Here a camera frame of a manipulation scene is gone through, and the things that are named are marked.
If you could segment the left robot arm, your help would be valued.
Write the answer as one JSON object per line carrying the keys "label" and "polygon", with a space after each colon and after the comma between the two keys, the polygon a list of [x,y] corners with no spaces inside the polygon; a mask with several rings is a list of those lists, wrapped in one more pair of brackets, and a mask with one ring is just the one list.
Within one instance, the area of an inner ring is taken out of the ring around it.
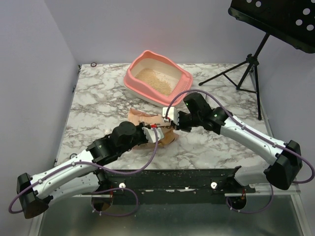
{"label": "left robot arm", "polygon": [[149,125],[124,121],[112,133],[93,141],[70,160],[40,174],[23,173],[17,178],[17,197],[26,219],[34,218],[49,208],[53,192],[73,179],[94,172],[116,161],[134,146],[148,143]]}

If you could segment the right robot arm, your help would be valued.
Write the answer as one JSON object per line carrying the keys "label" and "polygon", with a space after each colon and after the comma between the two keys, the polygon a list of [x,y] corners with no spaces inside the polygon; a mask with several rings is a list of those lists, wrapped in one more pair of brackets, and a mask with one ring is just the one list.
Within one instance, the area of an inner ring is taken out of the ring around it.
{"label": "right robot arm", "polygon": [[190,132],[193,127],[203,127],[235,140],[263,158],[265,165],[238,167],[233,177],[226,181],[227,189],[239,192],[244,186],[269,183],[287,190],[301,170],[300,145],[291,140],[288,143],[274,139],[246,125],[224,108],[212,109],[205,98],[193,92],[184,98],[189,112],[178,111],[174,107],[163,110],[163,116],[178,130]]}

